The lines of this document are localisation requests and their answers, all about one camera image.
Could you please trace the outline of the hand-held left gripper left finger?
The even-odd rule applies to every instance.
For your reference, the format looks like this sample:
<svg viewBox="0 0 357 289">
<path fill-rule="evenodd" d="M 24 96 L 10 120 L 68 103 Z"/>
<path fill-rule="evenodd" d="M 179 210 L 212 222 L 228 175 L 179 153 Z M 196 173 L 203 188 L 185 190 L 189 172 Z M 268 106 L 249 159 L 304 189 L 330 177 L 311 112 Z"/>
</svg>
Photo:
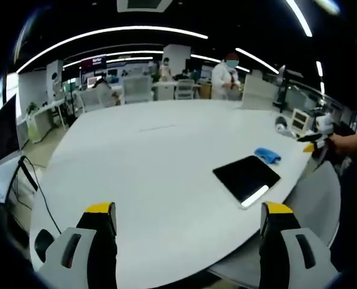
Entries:
<svg viewBox="0 0 357 289">
<path fill-rule="evenodd" d="M 47 288 L 117 288 L 116 206 L 88 207 L 75 227 L 38 233 L 38 270 Z"/>
</svg>

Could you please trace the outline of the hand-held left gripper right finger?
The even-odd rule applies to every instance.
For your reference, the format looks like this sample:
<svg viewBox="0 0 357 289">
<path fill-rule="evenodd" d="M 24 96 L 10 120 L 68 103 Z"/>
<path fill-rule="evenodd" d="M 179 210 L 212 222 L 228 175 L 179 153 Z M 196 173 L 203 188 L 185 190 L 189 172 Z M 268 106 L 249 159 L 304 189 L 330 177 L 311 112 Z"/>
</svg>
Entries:
<svg viewBox="0 0 357 289">
<path fill-rule="evenodd" d="M 288 206 L 262 203 L 259 233 L 259 288 L 328 288 L 338 276 L 330 249 Z"/>
</svg>

